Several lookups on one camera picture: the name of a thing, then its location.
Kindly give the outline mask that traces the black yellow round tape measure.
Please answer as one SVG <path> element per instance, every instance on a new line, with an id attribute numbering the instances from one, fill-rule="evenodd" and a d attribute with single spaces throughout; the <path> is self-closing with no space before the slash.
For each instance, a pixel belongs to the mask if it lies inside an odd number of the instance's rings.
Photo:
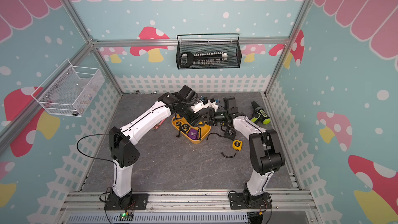
<path id="1" fill-rule="evenodd" d="M 190 126 L 189 126 L 188 124 L 183 124 L 183 125 L 180 127 L 180 129 L 181 129 L 181 131 L 183 131 L 183 132 L 188 132 L 188 131 L 190 130 Z"/>

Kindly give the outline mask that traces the purple tape measure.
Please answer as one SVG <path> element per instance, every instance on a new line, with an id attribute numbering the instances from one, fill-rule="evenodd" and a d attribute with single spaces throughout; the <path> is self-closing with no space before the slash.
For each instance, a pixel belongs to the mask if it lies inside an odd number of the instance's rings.
<path id="1" fill-rule="evenodd" d="M 191 128 L 187 134 L 188 138 L 192 139 L 192 140 L 201 140 L 202 134 L 201 134 L 201 129 L 194 129 Z"/>

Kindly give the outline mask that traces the yellow plastic storage box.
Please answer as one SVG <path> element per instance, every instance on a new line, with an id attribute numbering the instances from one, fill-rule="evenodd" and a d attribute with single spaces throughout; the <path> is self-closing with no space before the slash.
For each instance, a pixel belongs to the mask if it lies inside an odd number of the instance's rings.
<path id="1" fill-rule="evenodd" d="M 210 125 L 201 127 L 193 127 L 186 121 L 185 118 L 179 115 L 172 118 L 172 125 L 178 131 L 177 138 L 185 137 L 193 144 L 199 144 L 206 139 L 211 132 Z"/>

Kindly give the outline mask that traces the black tape measure red label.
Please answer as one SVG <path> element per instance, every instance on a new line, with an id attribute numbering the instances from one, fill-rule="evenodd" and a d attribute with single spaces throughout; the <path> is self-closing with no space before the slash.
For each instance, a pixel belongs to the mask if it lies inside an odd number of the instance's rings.
<path id="1" fill-rule="evenodd" d="M 229 140 L 231 140 L 231 141 L 234 141 L 235 140 L 235 138 L 236 138 L 236 131 L 235 131 L 235 129 L 233 129 L 233 128 L 226 128 L 225 130 L 224 130 L 224 134 L 223 135 L 221 135 L 221 134 L 219 134 L 219 133 L 215 133 L 215 132 L 213 132 L 213 133 L 210 133 L 208 136 L 207 136 L 207 140 L 209 139 L 209 137 L 211 136 L 211 135 L 217 135 L 217 136 L 219 136 L 219 137 L 221 137 L 221 138 L 225 138 L 225 139 L 229 139 Z"/>

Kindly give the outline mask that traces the small yellow tape measure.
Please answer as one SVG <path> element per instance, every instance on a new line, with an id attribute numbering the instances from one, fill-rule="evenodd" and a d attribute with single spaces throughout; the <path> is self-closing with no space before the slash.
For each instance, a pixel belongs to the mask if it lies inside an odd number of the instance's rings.
<path id="1" fill-rule="evenodd" d="M 234 157 L 237 155 L 237 153 L 238 153 L 239 151 L 241 151 L 242 144 L 243 144 L 242 141 L 239 141 L 239 140 L 233 141 L 232 147 L 233 147 L 233 149 L 235 150 L 234 155 L 228 156 L 228 155 L 226 155 L 226 154 L 223 153 L 223 152 L 221 152 L 221 155 L 222 155 L 223 157 L 227 158 L 227 159 L 234 158 Z"/>

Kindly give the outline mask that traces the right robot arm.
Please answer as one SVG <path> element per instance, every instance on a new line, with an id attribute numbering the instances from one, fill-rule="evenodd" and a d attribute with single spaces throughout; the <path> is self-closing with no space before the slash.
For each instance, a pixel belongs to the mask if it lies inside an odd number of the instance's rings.
<path id="1" fill-rule="evenodd" d="M 230 196 L 231 208 L 272 208 L 272 200 L 266 186 L 272 176 L 285 165 L 285 156 L 278 133 L 252 122 L 236 107 L 235 98 L 224 99 L 224 110 L 208 106 L 199 110 L 202 120 L 209 125 L 222 124 L 241 133 L 249 141 L 249 154 L 253 172 L 242 193 Z"/>

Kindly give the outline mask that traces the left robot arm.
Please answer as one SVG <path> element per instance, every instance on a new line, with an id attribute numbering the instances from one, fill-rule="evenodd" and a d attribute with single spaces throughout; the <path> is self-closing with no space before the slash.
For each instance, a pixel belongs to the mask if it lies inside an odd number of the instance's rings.
<path id="1" fill-rule="evenodd" d="M 214 100 L 198 100 L 197 94 L 188 86 L 179 92 L 165 93 L 153 106 L 132 122 L 121 128 L 113 127 L 109 133 L 109 149 L 114 165 L 114 183 L 105 193 L 105 210 L 128 209 L 134 203 L 132 194 L 132 170 L 140 153 L 135 145 L 161 120 L 172 115 L 185 118 L 191 126 L 205 124 L 202 110 L 213 107 Z"/>

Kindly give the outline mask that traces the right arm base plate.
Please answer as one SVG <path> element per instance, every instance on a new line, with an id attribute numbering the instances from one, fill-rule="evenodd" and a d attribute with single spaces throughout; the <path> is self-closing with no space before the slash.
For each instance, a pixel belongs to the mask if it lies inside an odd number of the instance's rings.
<path id="1" fill-rule="evenodd" d="M 231 209 L 272 209 L 272 199 L 268 192 L 252 196 L 248 191 L 228 193 Z"/>

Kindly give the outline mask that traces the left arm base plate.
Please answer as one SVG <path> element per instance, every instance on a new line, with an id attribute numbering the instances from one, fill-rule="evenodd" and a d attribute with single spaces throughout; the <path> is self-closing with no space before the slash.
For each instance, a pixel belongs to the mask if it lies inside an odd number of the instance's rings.
<path id="1" fill-rule="evenodd" d="M 106 211 L 144 211 L 148 204 L 149 194 L 128 193 L 124 197 L 118 197 L 112 192 L 105 201 Z"/>

